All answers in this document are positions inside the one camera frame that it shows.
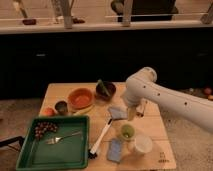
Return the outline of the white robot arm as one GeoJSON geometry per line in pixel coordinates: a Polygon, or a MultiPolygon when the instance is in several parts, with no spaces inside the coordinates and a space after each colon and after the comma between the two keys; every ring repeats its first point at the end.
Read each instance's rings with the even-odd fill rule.
{"type": "Polygon", "coordinates": [[[213,133],[213,102],[156,84],[157,73],[144,67],[129,76],[122,98],[127,107],[137,107],[142,98],[172,110],[213,133]]]}

